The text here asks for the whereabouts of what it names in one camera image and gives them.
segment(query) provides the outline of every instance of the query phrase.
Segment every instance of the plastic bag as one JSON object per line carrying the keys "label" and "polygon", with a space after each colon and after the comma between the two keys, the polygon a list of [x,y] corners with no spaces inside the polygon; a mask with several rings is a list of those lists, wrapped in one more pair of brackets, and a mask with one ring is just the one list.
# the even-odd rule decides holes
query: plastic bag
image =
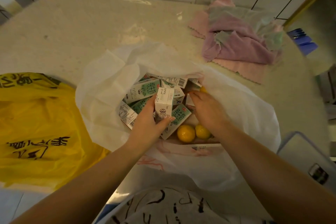
{"label": "plastic bag", "polygon": [[[203,78],[207,91],[225,106],[233,122],[276,152],[281,139],[271,105],[240,83],[206,65],[192,63],[162,43],[123,46],[87,65],[76,90],[76,104],[94,142],[113,151],[127,140],[130,130],[118,116],[120,101],[145,73]],[[177,145],[159,140],[138,164],[186,174],[208,190],[225,190],[242,180],[219,144]]]}
{"label": "plastic bag", "polygon": [[0,75],[0,181],[57,189],[109,151],[93,143],[75,90],[39,73]]}

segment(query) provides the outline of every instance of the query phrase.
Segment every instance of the barcode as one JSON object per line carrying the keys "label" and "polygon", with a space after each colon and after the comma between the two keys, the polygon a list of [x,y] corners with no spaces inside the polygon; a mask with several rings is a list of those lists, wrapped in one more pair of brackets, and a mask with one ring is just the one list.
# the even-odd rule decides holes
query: barcode
{"label": "barcode", "polygon": [[185,82],[186,81],[184,79],[180,78],[180,80],[179,80],[179,82],[178,82],[177,85],[180,86],[180,87],[183,87]]}

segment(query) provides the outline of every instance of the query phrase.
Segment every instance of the beige table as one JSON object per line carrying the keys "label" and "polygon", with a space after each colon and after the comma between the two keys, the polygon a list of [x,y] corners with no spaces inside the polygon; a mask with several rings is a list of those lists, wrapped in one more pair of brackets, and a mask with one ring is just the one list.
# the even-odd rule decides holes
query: beige table
{"label": "beige table", "polygon": [[[146,40],[164,42],[203,62],[203,40],[191,36],[186,26],[203,8],[159,0],[40,0],[0,27],[0,74],[41,72],[76,86],[85,65],[105,49]],[[282,60],[269,68],[263,85],[209,65],[270,103],[282,136],[299,130],[327,154],[327,120],[317,85],[295,44],[287,36],[284,44]],[[141,172],[132,170],[130,176]],[[128,185],[125,181],[122,191]],[[221,211],[267,216],[246,184],[223,193],[201,193]]]}

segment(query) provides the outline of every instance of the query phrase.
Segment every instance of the orange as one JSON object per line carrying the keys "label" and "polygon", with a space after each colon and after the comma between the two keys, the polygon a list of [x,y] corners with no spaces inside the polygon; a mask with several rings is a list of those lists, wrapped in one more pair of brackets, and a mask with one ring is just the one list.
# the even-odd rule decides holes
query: orange
{"label": "orange", "polygon": [[190,125],[181,125],[177,129],[177,137],[184,143],[192,142],[195,136],[195,129]]}
{"label": "orange", "polygon": [[208,129],[204,128],[201,124],[198,124],[195,127],[196,130],[196,136],[199,139],[203,139],[203,140],[208,140],[211,136],[211,133]]}
{"label": "orange", "polygon": [[208,93],[207,90],[204,88],[204,86],[202,86],[200,89],[199,89],[200,92],[205,92],[205,93]]}

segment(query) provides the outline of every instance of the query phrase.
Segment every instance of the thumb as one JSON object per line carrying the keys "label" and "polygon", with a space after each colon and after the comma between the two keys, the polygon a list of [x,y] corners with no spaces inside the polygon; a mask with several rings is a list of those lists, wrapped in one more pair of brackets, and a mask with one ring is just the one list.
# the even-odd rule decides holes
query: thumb
{"label": "thumb", "polygon": [[168,125],[175,120],[175,117],[171,116],[171,117],[167,117],[164,120],[160,121],[155,127],[158,130],[158,132],[160,132],[160,134],[162,133],[162,131],[165,130],[166,127],[168,127]]}

